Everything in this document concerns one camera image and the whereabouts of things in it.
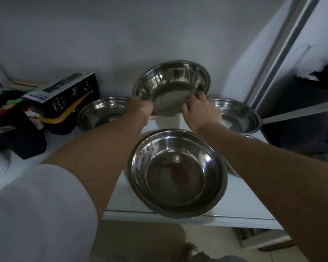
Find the person's left hand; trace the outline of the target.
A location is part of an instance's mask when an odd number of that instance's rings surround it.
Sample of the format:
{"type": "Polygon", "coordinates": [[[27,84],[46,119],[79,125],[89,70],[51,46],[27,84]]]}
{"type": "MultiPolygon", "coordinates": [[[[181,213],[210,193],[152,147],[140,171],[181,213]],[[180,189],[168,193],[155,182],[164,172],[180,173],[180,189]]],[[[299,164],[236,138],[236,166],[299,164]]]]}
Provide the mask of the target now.
{"type": "Polygon", "coordinates": [[[135,117],[137,119],[141,119],[143,121],[148,121],[150,119],[154,119],[156,117],[156,115],[155,116],[144,116],[140,112],[140,103],[139,102],[140,102],[139,97],[132,97],[130,99],[129,103],[127,104],[126,115],[135,117]]]}

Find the person's right hand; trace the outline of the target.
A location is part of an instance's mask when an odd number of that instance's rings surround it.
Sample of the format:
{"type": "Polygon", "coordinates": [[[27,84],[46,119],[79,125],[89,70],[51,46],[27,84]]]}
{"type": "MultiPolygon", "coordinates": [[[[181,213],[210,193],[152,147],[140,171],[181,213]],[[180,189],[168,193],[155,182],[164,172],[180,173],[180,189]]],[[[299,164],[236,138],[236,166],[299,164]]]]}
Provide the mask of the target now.
{"type": "Polygon", "coordinates": [[[198,131],[205,126],[221,125],[221,113],[214,105],[212,98],[207,98],[205,93],[197,91],[190,93],[186,101],[190,104],[191,117],[184,117],[184,121],[191,131],[198,131]]]}

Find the shallow stainless steel bowl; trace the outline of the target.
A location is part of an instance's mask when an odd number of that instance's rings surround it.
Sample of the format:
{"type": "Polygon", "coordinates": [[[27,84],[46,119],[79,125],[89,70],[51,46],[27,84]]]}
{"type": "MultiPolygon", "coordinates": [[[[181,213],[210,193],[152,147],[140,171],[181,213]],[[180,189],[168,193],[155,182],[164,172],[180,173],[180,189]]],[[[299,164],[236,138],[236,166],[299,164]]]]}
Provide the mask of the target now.
{"type": "Polygon", "coordinates": [[[132,96],[152,101],[155,116],[175,116],[190,93],[210,89],[210,74],[202,65],[187,60],[157,64],[140,75],[132,96]]]}

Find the person's left forearm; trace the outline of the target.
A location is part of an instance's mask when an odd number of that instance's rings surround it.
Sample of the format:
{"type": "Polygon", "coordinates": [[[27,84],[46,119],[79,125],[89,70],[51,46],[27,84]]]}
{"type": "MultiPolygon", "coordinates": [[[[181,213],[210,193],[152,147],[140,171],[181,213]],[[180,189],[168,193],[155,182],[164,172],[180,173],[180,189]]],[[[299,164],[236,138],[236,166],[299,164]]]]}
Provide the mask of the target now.
{"type": "Polygon", "coordinates": [[[64,168],[89,194],[100,220],[149,117],[127,114],[99,126],[55,151],[43,164],[64,168]]]}

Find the person's right forearm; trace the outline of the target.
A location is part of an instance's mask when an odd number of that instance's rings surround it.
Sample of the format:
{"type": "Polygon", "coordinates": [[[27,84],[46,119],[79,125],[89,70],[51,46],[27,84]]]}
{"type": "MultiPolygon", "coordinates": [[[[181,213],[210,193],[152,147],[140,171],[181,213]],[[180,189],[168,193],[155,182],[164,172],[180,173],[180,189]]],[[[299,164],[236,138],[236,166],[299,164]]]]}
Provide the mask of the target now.
{"type": "Polygon", "coordinates": [[[231,132],[194,127],[217,148],[311,262],[328,262],[328,163],[231,132]]]}

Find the small stainless steel bowl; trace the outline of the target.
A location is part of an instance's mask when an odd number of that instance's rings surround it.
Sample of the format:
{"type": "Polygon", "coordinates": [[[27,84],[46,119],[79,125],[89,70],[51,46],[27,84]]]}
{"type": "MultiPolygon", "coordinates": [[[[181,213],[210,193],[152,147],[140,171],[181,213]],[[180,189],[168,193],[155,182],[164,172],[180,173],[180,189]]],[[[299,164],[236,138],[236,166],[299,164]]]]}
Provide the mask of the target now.
{"type": "Polygon", "coordinates": [[[124,116],[129,101],[128,97],[113,96],[90,102],[78,114],[78,128],[87,132],[124,116]]]}
{"type": "Polygon", "coordinates": [[[223,125],[231,131],[249,135],[262,128],[259,114],[243,102],[222,97],[214,98],[213,101],[221,113],[223,125]]]}

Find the large deep stainless steel bowl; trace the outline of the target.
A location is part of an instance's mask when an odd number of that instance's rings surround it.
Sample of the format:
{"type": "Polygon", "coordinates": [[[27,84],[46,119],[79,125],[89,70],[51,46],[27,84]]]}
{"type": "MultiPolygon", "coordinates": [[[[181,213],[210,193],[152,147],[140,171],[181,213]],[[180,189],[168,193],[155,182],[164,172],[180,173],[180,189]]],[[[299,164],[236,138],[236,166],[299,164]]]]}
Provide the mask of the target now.
{"type": "Polygon", "coordinates": [[[172,219],[206,214],[221,201],[228,184],[223,157],[195,133],[174,128],[144,134],[125,173],[143,204],[172,219]]]}

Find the black printed cardboard box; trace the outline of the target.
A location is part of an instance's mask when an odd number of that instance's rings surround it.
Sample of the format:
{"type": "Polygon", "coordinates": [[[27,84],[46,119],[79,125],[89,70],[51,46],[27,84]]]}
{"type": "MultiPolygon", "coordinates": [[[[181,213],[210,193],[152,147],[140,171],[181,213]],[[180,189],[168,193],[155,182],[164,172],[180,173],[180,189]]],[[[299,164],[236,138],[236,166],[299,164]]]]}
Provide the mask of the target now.
{"type": "Polygon", "coordinates": [[[22,99],[33,107],[34,112],[46,118],[57,118],[91,91],[98,93],[95,73],[73,73],[26,93],[22,99]]]}

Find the black storage box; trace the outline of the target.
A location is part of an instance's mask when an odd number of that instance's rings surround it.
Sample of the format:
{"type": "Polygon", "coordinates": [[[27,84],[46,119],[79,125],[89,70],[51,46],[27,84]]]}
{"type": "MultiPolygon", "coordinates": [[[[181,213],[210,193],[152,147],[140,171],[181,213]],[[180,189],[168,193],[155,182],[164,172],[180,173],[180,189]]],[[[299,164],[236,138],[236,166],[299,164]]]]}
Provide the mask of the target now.
{"type": "Polygon", "coordinates": [[[36,127],[26,111],[6,113],[0,118],[0,150],[9,149],[23,160],[43,154],[47,146],[43,130],[36,127]]]}

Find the orange and blue tool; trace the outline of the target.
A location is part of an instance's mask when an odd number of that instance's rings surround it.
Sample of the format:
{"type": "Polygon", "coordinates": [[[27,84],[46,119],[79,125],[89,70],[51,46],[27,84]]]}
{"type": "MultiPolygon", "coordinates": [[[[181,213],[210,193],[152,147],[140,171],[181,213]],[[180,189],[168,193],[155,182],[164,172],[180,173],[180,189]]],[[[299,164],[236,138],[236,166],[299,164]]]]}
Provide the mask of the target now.
{"type": "Polygon", "coordinates": [[[321,71],[313,71],[310,74],[296,76],[295,81],[328,90],[328,65],[324,66],[321,71]]]}

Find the colourful items in black box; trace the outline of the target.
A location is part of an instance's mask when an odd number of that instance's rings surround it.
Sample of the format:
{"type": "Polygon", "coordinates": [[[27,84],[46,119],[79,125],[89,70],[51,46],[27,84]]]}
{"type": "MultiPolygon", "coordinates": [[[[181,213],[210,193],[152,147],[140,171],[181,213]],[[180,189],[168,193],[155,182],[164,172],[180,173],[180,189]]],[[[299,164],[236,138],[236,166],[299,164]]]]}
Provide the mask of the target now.
{"type": "Polygon", "coordinates": [[[28,102],[22,98],[25,94],[20,90],[3,90],[0,93],[0,118],[6,113],[26,111],[28,102]]]}

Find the white shirt sleeve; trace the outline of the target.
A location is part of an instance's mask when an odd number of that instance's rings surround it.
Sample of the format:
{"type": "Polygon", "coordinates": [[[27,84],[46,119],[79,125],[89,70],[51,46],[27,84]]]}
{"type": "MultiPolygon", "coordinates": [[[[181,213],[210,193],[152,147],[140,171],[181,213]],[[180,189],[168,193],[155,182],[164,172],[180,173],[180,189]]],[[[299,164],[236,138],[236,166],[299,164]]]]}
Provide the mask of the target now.
{"type": "Polygon", "coordinates": [[[87,262],[97,213],[69,171],[40,164],[0,190],[0,262],[87,262]]]}

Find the metal sliding door frame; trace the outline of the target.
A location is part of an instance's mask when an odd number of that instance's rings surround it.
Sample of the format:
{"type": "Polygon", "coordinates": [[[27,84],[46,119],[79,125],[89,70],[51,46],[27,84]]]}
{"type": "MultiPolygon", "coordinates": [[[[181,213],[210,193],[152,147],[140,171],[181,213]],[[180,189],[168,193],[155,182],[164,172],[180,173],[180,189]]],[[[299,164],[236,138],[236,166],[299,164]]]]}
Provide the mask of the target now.
{"type": "Polygon", "coordinates": [[[273,45],[244,103],[257,110],[320,0],[292,0],[273,45]]]}

